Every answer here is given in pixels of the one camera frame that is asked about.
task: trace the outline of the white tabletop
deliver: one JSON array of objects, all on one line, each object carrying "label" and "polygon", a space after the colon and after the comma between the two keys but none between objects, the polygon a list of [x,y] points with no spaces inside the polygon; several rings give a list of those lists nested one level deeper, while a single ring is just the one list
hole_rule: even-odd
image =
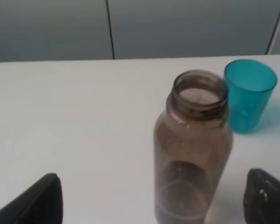
[{"label": "white tabletop", "polygon": [[280,179],[280,56],[0,63],[0,208],[56,172],[64,224],[155,224],[153,127],[173,80],[191,69],[222,76],[238,58],[279,78],[259,131],[235,134],[208,213],[210,224],[244,223],[248,170]]}]

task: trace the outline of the bottle opening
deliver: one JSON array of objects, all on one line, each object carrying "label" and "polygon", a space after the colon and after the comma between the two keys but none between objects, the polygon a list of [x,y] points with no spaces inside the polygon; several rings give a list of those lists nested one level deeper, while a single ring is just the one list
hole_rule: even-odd
[{"label": "bottle opening", "polygon": [[227,108],[227,86],[216,74],[191,70],[179,75],[171,91],[173,107],[187,118],[222,117]]},{"label": "bottle opening", "polygon": [[183,90],[179,93],[179,95],[184,100],[194,104],[207,105],[219,101],[219,97],[216,94],[212,93],[209,90],[203,90],[198,88],[190,88]]}]

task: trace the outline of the cup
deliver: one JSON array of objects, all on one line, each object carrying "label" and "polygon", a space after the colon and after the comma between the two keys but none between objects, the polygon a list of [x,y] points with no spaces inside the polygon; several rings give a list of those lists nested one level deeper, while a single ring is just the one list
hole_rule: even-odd
[{"label": "cup", "polygon": [[230,127],[235,132],[248,133],[259,122],[277,76],[267,65],[243,59],[225,67],[224,80],[229,89]]}]

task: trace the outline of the bottle bottom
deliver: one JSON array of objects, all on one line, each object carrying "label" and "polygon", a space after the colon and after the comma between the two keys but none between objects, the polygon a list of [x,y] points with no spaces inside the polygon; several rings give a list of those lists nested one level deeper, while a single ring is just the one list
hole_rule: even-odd
[{"label": "bottle bottom", "polygon": [[202,224],[208,203],[203,192],[190,181],[176,180],[158,193],[155,216],[159,224]]}]

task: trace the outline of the black object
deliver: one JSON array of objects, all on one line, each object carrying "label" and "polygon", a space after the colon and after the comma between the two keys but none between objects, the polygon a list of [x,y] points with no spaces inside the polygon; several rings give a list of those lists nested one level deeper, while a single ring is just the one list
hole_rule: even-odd
[{"label": "black object", "polygon": [[0,210],[0,224],[61,224],[62,218],[62,190],[56,174],[46,174]]},{"label": "black object", "polygon": [[280,224],[280,181],[262,169],[251,169],[244,210],[247,224]]}]

